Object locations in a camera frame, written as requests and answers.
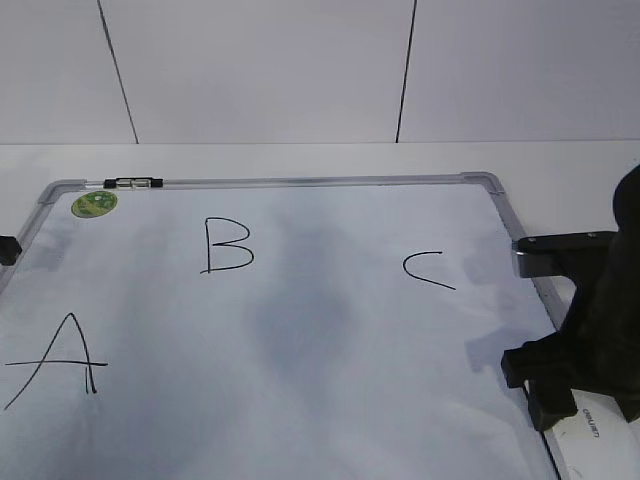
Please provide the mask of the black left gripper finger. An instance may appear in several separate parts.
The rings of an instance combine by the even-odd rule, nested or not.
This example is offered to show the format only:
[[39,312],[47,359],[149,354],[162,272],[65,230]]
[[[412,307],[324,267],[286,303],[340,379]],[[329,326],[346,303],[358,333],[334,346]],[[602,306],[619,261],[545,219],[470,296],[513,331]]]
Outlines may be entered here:
[[0,236],[0,264],[14,265],[22,253],[22,247],[14,236]]

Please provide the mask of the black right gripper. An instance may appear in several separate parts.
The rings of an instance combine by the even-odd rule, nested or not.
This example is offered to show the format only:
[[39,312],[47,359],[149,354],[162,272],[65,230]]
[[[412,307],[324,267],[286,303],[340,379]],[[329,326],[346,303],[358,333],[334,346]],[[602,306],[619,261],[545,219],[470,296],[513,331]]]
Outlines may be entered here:
[[528,384],[536,431],[577,414],[569,387],[614,397],[626,420],[639,417],[639,169],[617,185],[618,232],[561,236],[562,275],[576,285],[562,324],[546,336],[505,350],[501,368],[510,388]]

